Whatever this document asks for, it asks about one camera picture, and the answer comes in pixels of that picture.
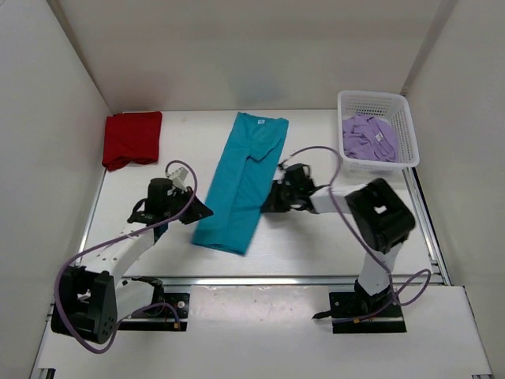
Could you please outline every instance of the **folded red cloth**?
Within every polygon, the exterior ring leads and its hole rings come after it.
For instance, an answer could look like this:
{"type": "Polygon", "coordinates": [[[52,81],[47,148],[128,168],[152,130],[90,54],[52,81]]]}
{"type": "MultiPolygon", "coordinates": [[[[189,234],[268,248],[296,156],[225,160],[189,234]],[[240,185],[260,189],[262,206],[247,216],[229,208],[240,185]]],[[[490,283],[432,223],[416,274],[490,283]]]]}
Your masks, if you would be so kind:
{"type": "Polygon", "coordinates": [[[109,171],[130,162],[158,162],[161,112],[121,113],[107,117],[102,165],[109,171]]]}

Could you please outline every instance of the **purple cloth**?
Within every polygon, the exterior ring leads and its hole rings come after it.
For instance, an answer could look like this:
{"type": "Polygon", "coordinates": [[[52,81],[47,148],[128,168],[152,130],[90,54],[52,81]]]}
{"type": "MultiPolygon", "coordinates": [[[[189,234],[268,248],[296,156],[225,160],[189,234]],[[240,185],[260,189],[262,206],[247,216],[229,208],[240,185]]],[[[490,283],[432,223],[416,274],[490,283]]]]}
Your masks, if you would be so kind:
{"type": "Polygon", "coordinates": [[[349,158],[398,161],[398,136],[387,122],[356,114],[344,120],[342,128],[344,153],[349,158]]]}

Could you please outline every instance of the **gray wall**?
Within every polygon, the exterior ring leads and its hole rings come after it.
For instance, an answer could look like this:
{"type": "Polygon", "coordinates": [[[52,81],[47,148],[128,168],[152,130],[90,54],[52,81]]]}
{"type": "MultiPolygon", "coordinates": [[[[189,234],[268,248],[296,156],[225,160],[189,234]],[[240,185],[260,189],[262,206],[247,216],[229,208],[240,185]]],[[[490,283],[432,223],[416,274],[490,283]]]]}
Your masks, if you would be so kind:
{"type": "Polygon", "coordinates": [[[0,5],[0,377],[27,378],[109,113],[44,0],[0,5]]]}
{"type": "Polygon", "coordinates": [[[333,108],[343,89],[398,93],[440,4],[50,1],[112,111],[333,108]]]}
{"type": "Polygon", "coordinates": [[[453,283],[505,377],[505,2],[461,0],[409,95],[418,173],[453,283]]]}

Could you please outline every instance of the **white laundry basket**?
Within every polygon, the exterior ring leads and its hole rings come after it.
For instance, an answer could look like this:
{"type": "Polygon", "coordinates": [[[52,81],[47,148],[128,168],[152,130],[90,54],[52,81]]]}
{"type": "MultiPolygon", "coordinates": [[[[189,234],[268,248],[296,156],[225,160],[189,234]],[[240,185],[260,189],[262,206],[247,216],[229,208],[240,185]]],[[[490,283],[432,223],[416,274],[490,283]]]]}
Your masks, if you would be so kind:
{"type": "Polygon", "coordinates": [[[413,131],[407,99],[386,92],[341,91],[339,93],[339,153],[349,170],[398,171],[419,164],[416,134],[413,131]],[[342,121],[355,114],[375,116],[386,121],[398,136],[398,162],[376,162],[346,156],[343,146],[342,121]]]}

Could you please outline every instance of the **teal cloth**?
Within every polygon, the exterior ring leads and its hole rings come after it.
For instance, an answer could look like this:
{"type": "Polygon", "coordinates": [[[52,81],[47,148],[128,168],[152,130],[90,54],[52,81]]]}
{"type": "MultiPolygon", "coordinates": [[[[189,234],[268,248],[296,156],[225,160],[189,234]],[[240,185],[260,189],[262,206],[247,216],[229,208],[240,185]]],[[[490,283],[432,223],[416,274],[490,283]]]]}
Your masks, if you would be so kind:
{"type": "Polygon", "coordinates": [[[288,124],[284,118],[237,113],[205,200],[214,215],[198,223],[194,244],[245,254],[270,192],[288,124]]]}

